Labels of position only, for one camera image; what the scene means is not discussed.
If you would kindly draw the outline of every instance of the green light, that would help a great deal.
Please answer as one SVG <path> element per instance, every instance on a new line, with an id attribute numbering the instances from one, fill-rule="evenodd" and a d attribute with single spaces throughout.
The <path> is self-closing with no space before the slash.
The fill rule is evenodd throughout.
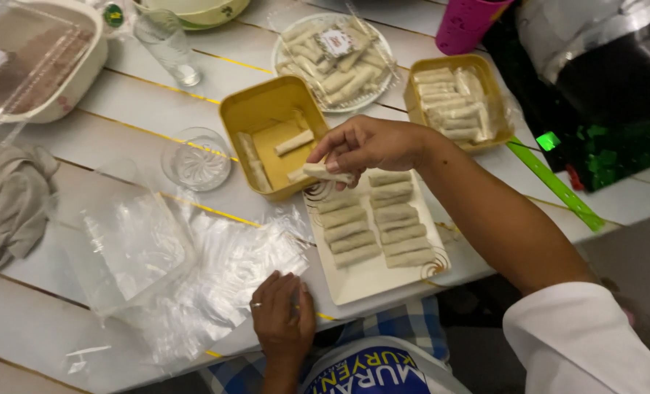
<path id="1" fill-rule="evenodd" d="M 558 137 L 556 137 L 553 131 L 549 131 L 546 134 L 540 136 L 539 138 L 536 139 L 536 141 L 547 152 L 557 147 L 561 143 L 561 140 L 558 139 Z"/>

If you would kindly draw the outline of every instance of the yellow container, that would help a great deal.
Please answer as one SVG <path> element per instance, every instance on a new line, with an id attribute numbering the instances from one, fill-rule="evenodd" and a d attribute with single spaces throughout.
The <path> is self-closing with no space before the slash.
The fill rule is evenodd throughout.
<path id="1" fill-rule="evenodd" d="M 424 59 L 415 62 L 410 67 L 408 85 L 405 87 L 405 106 L 408 108 L 408 117 L 411 122 L 420 125 L 429 126 L 429 119 L 422 109 L 417 85 L 414 82 L 413 75 L 416 72 L 441 69 L 448 67 L 456 69 L 459 67 L 472 68 L 475 70 L 480 83 L 483 85 L 483 91 L 488 100 L 488 112 L 492 125 L 497 130 L 495 139 L 481 142 L 479 144 L 470 144 L 468 142 L 459 144 L 465 151 L 474 151 L 482 148 L 494 147 L 509 141 L 514 135 L 514 126 L 507 122 L 505 118 L 505 105 L 502 100 L 502 93 L 498 86 L 490 64 L 478 55 L 457 55 L 447 56 L 446 58 Z"/>
<path id="2" fill-rule="evenodd" d="M 231 94 L 221 103 L 220 112 L 242 172 L 253 191 L 270 201 L 282 201 L 317 182 L 308 177 L 290 183 L 286 177 L 303 166 L 317 142 L 330 130 L 303 79 L 293 75 L 279 76 Z M 315 136 L 314 141 L 282 157 L 276 155 L 274 147 L 308 128 Z M 273 192 L 262 192 L 257 187 L 247 155 L 237 138 L 238 132 L 252 137 Z"/>

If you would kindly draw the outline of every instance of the green ruler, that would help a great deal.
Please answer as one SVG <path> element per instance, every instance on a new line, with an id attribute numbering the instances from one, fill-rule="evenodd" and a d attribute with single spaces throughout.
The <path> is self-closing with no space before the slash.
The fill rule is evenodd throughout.
<path id="1" fill-rule="evenodd" d="M 577 217 L 584 221 L 584 223 L 592 230 L 599 231 L 600 228 L 604 226 L 604 220 L 602 220 L 596 213 L 580 200 L 580 197 L 576 196 L 573 190 L 570 187 L 566 186 L 563 181 L 558 179 L 558 177 L 548 168 L 546 165 L 539 160 L 534 153 L 524 146 L 522 146 L 522 141 L 517 137 L 512 137 L 510 140 L 513 144 L 507 144 L 507 147 L 510 148 L 512 152 L 524 163 L 529 169 L 536 174 L 539 179 L 541 179 L 546 186 L 548 186 L 551 191 L 556 193 L 556 196 L 563 201 L 565 206 L 569 210 L 573 211 Z"/>

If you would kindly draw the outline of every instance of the hand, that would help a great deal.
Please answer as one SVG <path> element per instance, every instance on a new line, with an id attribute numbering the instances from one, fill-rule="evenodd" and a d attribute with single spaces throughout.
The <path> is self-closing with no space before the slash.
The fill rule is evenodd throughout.
<path id="1" fill-rule="evenodd" d="M 306 160 L 325 163 L 332 174 L 353 173 L 356 187 L 366 168 L 407 171 L 424 160 L 425 140 L 438 132 L 410 122 L 387 121 L 357 115 L 332 129 L 313 149 Z M 339 191 L 346 187 L 338 183 Z"/>
<path id="2" fill-rule="evenodd" d="M 292 316 L 291 295 L 296 289 L 300 314 Z M 307 286 L 293 273 L 281 276 L 275 271 L 252 294 L 254 303 L 261 303 L 252 307 L 252 315 L 267 366 L 297 375 L 315 335 L 315 309 Z"/>

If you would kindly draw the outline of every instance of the red clip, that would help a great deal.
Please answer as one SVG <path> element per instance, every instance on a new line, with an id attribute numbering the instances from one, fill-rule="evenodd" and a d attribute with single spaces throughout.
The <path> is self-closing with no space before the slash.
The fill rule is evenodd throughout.
<path id="1" fill-rule="evenodd" d="M 577 171 L 570 164 L 565 165 L 565 171 L 568 171 L 568 176 L 571 178 L 571 186 L 573 190 L 579 192 L 585 190 L 584 184 L 580 181 L 580 177 L 577 175 Z"/>

